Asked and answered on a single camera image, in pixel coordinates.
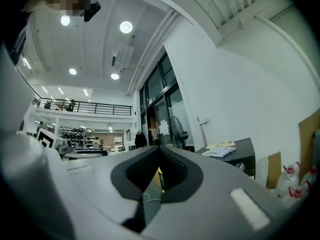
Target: window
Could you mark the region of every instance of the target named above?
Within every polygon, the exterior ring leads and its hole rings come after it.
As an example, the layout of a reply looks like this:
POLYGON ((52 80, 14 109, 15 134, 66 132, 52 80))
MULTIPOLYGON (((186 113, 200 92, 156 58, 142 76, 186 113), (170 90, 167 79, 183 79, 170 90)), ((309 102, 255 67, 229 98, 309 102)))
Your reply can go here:
POLYGON ((141 111, 146 107, 146 89, 143 87, 140 90, 140 108, 141 111))
POLYGON ((142 123, 142 125, 145 125, 147 123, 147 115, 146 114, 141 116, 141 123, 142 123))
POLYGON ((169 60, 168 55, 163 59, 161 62, 162 69, 163 69, 163 74, 164 74, 164 79, 166 85, 170 84, 174 79, 176 79, 174 70, 172 68, 171 62, 169 60))
POLYGON ((158 68, 155 69, 154 73, 150 77, 150 79, 147 82, 148 86, 148 102, 147 104, 150 104, 150 100, 155 98, 161 91, 162 91, 162 84, 161 84, 161 76, 160 71, 158 68))
POLYGON ((170 108, 183 101, 180 89, 175 90, 172 94, 169 95, 169 101, 170 108))

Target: white ceiling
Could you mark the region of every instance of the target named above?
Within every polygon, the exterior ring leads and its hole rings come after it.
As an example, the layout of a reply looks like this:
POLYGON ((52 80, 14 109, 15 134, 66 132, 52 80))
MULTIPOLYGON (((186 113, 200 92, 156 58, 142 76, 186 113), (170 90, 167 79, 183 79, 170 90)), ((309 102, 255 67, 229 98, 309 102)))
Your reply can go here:
POLYGON ((29 84, 127 91, 141 56, 170 8, 143 0, 98 1, 101 10, 87 23, 71 17, 70 24, 63 26, 61 15, 46 7, 31 15, 23 49, 31 70, 22 60, 18 64, 29 84), (123 21, 133 25, 129 34, 120 31, 123 21), (131 58, 123 53, 125 46, 133 47, 131 58), (112 66, 116 50, 116 66, 112 66), (70 68, 77 74, 71 75, 70 68), (119 80, 111 79, 114 72, 120 74, 119 80))
POLYGON ((48 92, 46 93, 45 90, 40 85, 31 85, 31 87, 36 91, 36 93, 41 98, 48 98, 50 99, 53 97, 54 99, 65 100, 68 98, 69 100, 75 100, 80 102, 88 102, 92 97, 92 89, 85 89, 88 96, 85 95, 84 89, 76 88, 76 87, 65 87, 59 86, 60 89, 64 94, 62 94, 57 86, 47 86, 45 85, 44 88, 48 92))

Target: shelf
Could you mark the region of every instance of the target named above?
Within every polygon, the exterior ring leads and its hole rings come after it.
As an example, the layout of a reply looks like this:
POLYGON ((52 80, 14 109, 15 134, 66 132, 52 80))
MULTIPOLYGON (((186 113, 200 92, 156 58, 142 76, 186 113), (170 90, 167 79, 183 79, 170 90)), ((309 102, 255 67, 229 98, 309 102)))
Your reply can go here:
POLYGON ((76 131, 68 131, 68 130, 59 130, 60 132, 63 133, 68 133, 68 134, 84 134, 84 132, 76 132, 76 131))

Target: ceiling light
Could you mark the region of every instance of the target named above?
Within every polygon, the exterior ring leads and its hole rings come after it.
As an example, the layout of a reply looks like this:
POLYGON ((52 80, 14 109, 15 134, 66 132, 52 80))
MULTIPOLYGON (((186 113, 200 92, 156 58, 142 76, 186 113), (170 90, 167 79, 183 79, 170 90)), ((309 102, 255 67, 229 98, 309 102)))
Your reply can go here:
POLYGON ((41 87, 42 87, 42 89, 44 89, 44 91, 45 91, 46 93, 48 93, 47 90, 46 90, 43 86, 41 86, 41 87))
POLYGON ((26 60, 26 58, 23 58, 23 61, 24 61, 24 63, 28 66, 28 68, 31 69, 31 67, 30 67, 28 61, 26 60))
POLYGON ((114 79, 114 80, 118 80, 120 78, 120 76, 118 74, 116 74, 116 73, 113 73, 111 75, 111 78, 114 79))
POLYGON ((70 72, 71 75, 76 75, 77 74, 77 71, 74 68, 70 68, 69 72, 70 72))
POLYGON ((60 89, 60 87, 58 87, 58 89, 59 89, 60 93, 64 94, 64 93, 62 92, 62 90, 60 89))
POLYGON ((132 24, 129 21, 124 21, 120 24, 120 30, 125 34, 130 33, 132 29, 132 24))
POLYGON ((68 26, 70 23, 70 17, 68 15, 63 15, 61 17, 61 24, 64 26, 68 26))

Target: black chair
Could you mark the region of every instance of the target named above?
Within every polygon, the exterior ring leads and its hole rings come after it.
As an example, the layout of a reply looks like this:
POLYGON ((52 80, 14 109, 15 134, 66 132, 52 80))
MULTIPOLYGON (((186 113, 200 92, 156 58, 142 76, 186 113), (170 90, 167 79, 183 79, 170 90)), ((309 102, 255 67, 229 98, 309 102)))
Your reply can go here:
POLYGON ((50 105, 50 102, 49 102, 49 101, 47 101, 47 102, 44 104, 44 108, 45 108, 46 110, 49 110, 49 109, 51 108, 51 105, 50 105))
POLYGON ((69 106, 65 109, 66 111, 73 112, 76 102, 74 99, 70 100, 69 106))

